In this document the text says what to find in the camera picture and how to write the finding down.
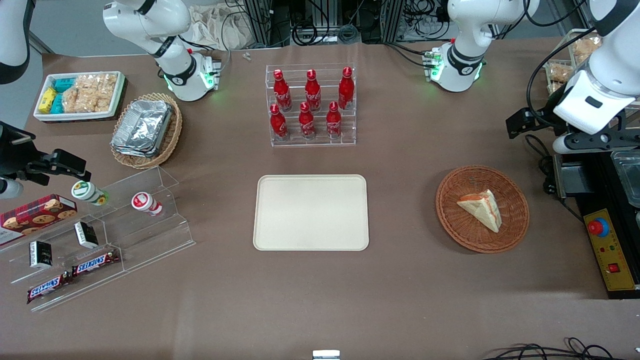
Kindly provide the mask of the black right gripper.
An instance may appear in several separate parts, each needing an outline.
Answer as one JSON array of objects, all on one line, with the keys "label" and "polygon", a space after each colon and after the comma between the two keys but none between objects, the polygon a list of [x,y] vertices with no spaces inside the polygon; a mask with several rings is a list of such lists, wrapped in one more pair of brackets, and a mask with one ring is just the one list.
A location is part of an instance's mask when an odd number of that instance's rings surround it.
[{"label": "black right gripper", "polygon": [[[48,169],[50,155],[37,149],[35,135],[5,122],[0,123],[0,127],[1,175],[23,182],[48,182],[50,176],[44,174],[43,170]],[[80,181],[91,181],[92,173],[86,170],[86,161],[66,150],[53,150],[50,164],[71,172],[70,176]]]}]

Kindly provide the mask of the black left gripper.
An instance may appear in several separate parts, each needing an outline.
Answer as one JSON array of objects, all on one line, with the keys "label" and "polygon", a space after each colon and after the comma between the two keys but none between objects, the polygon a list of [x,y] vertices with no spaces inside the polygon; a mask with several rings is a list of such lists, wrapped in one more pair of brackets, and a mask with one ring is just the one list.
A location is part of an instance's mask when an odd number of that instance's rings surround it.
[{"label": "black left gripper", "polygon": [[553,128],[555,136],[565,135],[569,132],[567,121],[563,120],[554,109],[558,106],[565,95],[566,88],[558,88],[548,98],[545,105],[537,110],[538,120],[535,111],[530,107],[523,107],[519,110],[521,116],[510,116],[506,119],[506,130],[509,139],[515,139],[522,133],[530,130],[531,123],[540,123],[546,127]]}]

